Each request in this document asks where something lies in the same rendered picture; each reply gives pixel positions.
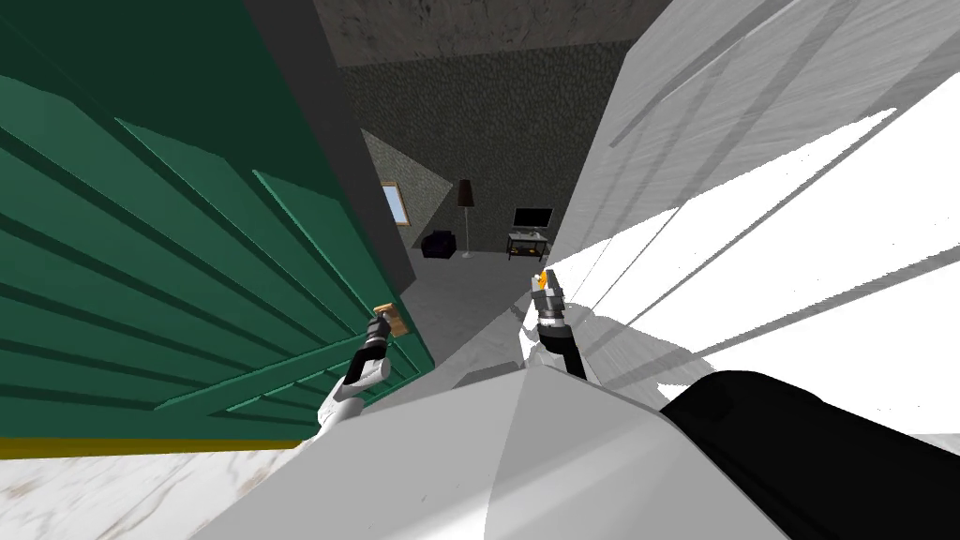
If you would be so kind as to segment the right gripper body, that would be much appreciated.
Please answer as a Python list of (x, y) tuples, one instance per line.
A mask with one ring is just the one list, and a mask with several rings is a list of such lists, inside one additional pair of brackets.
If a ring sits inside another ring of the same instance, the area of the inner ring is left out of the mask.
[(534, 289), (532, 300), (541, 323), (564, 322), (564, 295), (561, 288)]

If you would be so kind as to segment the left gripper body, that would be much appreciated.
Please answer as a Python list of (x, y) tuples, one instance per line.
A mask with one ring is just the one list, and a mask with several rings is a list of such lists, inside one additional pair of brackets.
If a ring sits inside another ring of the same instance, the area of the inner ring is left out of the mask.
[(366, 356), (385, 356), (388, 339), (392, 334), (389, 316), (374, 316), (367, 325), (363, 351)]

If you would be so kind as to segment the brass door handle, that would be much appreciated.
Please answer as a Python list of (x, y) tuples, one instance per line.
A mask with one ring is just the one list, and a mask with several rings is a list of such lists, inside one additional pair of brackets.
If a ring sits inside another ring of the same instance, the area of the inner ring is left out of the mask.
[(406, 324), (398, 308), (393, 303), (375, 307), (374, 313), (377, 316), (384, 316), (389, 322), (390, 333), (393, 338), (402, 337), (410, 332), (408, 324)]

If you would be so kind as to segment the television on dark stand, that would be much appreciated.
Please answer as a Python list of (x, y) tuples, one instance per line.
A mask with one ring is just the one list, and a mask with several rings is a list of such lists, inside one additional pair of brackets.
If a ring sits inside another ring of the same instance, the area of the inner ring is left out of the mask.
[(514, 211), (512, 230), (507, 235), (507, 259), (532, 257), (542, 262), (549, 240), (545, 237), (553, 216), (553, 208), (518, 207)]

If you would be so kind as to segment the floor lamp with dark shade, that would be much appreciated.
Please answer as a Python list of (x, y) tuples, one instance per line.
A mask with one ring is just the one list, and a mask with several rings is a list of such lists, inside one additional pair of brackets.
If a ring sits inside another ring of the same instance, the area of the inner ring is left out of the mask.
[(457, 188), (457, 206), (463, 211), (464, 218), (464, 248), (461, 257), (470, 259), (473, 257), (470, 248), (470, 209), (474, 207), (473, 187), (469, 179), (463, 178), (458, 182)]

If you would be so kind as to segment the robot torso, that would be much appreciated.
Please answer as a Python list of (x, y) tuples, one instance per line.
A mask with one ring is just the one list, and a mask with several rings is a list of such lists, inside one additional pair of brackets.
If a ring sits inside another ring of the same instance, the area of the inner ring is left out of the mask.
[(536, 366), (336, 425), (192, 540), (788, 540), (655, 410)]

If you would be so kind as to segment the white panelled door leaf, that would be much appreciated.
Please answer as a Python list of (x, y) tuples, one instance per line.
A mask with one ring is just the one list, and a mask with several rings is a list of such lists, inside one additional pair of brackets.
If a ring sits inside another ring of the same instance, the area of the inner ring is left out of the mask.
[(960, 0), (671, 0), (548, 263), (611, 391), (754, 370), (960, 454)]

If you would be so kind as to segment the green panelled door leaf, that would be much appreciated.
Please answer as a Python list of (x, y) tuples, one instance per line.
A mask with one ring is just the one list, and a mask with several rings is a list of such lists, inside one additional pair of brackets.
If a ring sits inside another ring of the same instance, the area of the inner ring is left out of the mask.
[(313, 0), (0, 0), (0, 459), (293, 448), (396, 309)]

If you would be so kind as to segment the window with wooden frame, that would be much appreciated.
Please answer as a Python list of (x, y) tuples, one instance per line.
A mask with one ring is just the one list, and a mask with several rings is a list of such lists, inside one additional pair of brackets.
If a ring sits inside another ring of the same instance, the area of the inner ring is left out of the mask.
[(396, 224), (400, 227), (410, 226), (411, 221), (398, 184), (394, 182), (384, 182), (381, 186)]

